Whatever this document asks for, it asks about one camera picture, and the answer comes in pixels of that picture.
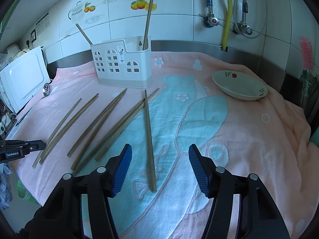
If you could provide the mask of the pink and blue towel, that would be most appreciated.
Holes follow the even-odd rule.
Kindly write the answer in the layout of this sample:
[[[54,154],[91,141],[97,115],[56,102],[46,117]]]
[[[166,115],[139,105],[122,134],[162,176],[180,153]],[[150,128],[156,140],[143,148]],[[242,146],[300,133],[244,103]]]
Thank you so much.
[[[101,161],[91,159],[85,175],[132,146],[132,161],[119,194],[110,200],[120,238],[200,238],[211,200],[201,193],[188,157],[195,144],[215,165],[238,176],[257,174],[275,201],[291,238],[299,238],[318,206],[318,147],[310,141],[303,109],[286,101],[273,88],[257,101],[242,101],[223,93],[212,80],[221,70],[246,74],[242,65],[228,64],[202,53],[159,52],[151,55],[153,80],[148,88],[120,88],[98,83],[89,62],[58,69],[52,92],[39,93],[14,139],[48,140],[67,111],[81,98],[78,111],[98,98],[75,121],[47,159],[32,168],[32,152],[12,167],[22,184],[43,205],[88,139],[84,131],[122,91],[124,97],[99,130],[97,145],[112,127],[147,94],[154,148],[157,192],[150,190],[144,112],[127,126],[116,147]]]

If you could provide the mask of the wooden chopstick crossing pair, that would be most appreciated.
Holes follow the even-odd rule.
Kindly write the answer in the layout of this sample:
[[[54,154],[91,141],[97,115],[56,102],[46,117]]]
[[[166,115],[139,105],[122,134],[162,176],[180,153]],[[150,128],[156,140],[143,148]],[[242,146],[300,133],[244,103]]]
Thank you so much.
[[[102,157],[107,153],[112,144],[116,141],[119,135],[124,129],[131,123],[133,118],[142,110],[144,107],[145,99],[140,100],[125,116],[123,116],[114,127],[102,138],[102,140],[90,151],[90,153],[76,164],[73,170],[73,175],[79,173],[83,167],[94,158],[96,161],[100,161]]]
[[[144,99],[138,102],[124,117],[115,124],[113,128],[102,138],[102,141],[99,142],[97,148],[95,149],[94,159],[96,161],[101,161],[106,154],[116,147],[119,141],[121,140],[121,136],[125,133],[127,126],[131,122],[129,120],[130,117],[134,115],[137,111],[138,107],[142,105]]]

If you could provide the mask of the glass jar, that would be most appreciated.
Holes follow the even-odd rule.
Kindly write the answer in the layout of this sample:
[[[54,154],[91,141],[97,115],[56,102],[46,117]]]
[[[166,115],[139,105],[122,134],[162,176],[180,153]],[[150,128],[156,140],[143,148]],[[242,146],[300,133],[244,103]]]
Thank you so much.
[[[318,75],[303,70],[300,81],[303,83],[300,106],[306,119],[312,121],[318,111]]]

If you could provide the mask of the chopstick in holder left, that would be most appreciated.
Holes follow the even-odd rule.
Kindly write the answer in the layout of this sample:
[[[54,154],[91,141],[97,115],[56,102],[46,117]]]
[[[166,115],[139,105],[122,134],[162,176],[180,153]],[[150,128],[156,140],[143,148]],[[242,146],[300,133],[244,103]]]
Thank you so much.
[[[93,45],[92,41],[89,39],[89,37],[86,35],[86,33],[83,31],[83,29],[80,27],[80,25],[78,23],[76,23],[76,27],[78,28],[78,30],[80,31],[82,36],[87,40],[89,45]]]

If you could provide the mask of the wooden chopstick gripper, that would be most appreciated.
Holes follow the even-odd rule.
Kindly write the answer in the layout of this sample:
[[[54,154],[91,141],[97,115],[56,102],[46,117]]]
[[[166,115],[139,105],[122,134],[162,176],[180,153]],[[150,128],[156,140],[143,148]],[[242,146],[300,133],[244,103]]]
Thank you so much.
[[[151,191],[155,193],[157,192],[156,172],[155,172],[155,161],[154,161],[154,153],[153,153],[153,141],[151,136],[151,124],[150,124],[147,90],[144,90],[144,108],[145,108],[145,117],[146,117],[147,151],[148,151],[149,167],[150,167]]]

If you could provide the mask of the metal ladle spoon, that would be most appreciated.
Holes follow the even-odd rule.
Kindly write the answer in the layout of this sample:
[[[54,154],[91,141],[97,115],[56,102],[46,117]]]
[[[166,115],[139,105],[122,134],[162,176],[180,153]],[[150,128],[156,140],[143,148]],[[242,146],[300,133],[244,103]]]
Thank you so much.
[[[42,89],[43,92],[43,98],[48,97],[50,95],[51,92],[51,87],[49,83],[45,83],[44,87]],[[31,107],[17,122],[16,122],[16,126],[18,126],[23,120],[24,118],[28,115],[28,113],[32,110],[33,107]]]

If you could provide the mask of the chopstick in holder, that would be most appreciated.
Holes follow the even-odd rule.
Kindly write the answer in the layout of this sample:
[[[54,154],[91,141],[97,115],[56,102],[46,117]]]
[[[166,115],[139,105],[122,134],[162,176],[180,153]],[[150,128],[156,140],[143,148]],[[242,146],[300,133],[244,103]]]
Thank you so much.
[[[154,2],[154,0],[149,0],[149,7],[148,7],[148,13],[147,13],[147,19],[146,19],[146,27],[145,27],[144,38],[143,38],[143,50],[146,50],[147,45],[148,45],[148,32],[149,32],[151,13],[152,13],[152,9],[153,9],[153,2]]]
[[[80,25],[78,23],[76,23],[76,27],[78,28],[78,30],[80,31],[82,36],[87,40],[89,45],[93,45],[92,41],[89,39],[89,37],[86,35],[86,33],[83,31],[83,29],[80,27]]]

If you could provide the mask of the white microwave oven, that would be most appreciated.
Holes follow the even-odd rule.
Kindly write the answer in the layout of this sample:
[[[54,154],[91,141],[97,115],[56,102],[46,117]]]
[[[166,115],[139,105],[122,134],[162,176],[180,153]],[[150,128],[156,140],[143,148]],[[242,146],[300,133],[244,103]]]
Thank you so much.
[[[1,70],[1,99],[18,113],[50,78],[40,46],[24,53]]]

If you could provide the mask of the white plastic utensil holder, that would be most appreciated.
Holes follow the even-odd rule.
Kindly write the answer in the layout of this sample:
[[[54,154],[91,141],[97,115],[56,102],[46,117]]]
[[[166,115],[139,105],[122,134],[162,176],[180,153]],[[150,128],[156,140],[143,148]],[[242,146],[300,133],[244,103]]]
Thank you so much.
[[[102,85],[148,87],[152,82],[151,38],[144,47],[142,36],[112,39],[91,45],[91,53]]]

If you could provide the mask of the white ceramic bowl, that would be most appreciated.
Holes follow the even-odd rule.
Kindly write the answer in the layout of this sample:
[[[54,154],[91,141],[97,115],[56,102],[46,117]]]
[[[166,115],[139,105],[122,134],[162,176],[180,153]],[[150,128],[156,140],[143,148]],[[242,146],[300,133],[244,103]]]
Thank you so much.
[[[239,100],[256,101],[268,95],[268,89],[261,81],[242,72],[217,71],[212,80],[225,94]]]

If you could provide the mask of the right water valve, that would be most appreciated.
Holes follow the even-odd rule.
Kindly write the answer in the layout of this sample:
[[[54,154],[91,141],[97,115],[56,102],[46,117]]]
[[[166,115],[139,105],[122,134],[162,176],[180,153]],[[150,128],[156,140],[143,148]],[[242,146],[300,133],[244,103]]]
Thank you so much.
[[[233,18],[234,18],[233,32],[235,34],[240,34],[244,38],[250,39],[250,40],[257,39],[259,36],[261,36],[267,26],[267,19],[268,19],[268,7],[266,4],[265,4],[265,7],[266,7],[266,18],[265,18],[262,30],[256,36],[252,36],[253,29],[246,22],[247,14],[249,12],[248,2],[247,0],[242,0],[241,20],[239,22],[237,22],[235,12],[233,12]]]

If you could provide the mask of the pink bottle brush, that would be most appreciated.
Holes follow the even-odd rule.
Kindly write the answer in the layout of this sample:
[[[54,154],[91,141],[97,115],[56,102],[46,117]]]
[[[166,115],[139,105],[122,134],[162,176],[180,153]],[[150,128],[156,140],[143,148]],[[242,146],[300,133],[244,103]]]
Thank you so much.
[[[302,53],[303,68],[306,71],[310,71],[313,68],[314,64],[312,44],[307,37],[302,36],[300,37],[299,45]]]

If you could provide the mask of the left water valve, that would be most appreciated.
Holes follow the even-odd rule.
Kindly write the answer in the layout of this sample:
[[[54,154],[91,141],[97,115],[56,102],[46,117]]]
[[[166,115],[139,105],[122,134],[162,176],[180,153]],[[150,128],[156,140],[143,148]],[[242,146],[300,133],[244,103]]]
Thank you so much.
[[[207,28],[215,27],[219,24],[219,19],[214,15],[213,11],[213,0],[206,0],[208,13],[204,16],[204,26]]]

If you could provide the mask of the water valve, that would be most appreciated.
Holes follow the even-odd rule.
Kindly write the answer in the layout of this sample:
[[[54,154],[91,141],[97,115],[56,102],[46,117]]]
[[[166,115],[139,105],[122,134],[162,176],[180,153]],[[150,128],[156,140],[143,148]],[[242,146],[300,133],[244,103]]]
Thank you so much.
[[[204,16],[204,26],[207,28],[215,27],[219,24],[219,19],[214,15],[213,11],[213,0],[206,0],[208,13]]]
[[[265,7],[266,7],[266,18],[265,18],[262,30],[256,36],[252,36],[253,29],[246,22],[247,14],[249,12],[248,2],[247,0],[242,0],[241,20],[239,22],[237,22],[235,12],[233,12],[233,18],[234,18],[233,32],[235,34],[240,34],[244,38],[250,39],[250,40],[257,39],[259,36],[261,36],[267,26],[267,19],[268,19],[268,7],[266,4],[265,4]]]

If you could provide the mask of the chopstick in holder right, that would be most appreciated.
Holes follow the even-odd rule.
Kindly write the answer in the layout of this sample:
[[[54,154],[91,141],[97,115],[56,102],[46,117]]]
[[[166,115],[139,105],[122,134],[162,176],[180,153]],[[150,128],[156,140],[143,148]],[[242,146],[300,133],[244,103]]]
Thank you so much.
[[[146,27],[145,27],[144,38],[143,38],[143,50],[146,50],[147,45],[148,45],[148,32],[149,32],[151,13],[152,13],[152,9],[153,9],[153,2],[154,2],[154,0],[149,0],[149,7],[148,7],[148,13],[147,13],[147,19],[146,19]]]

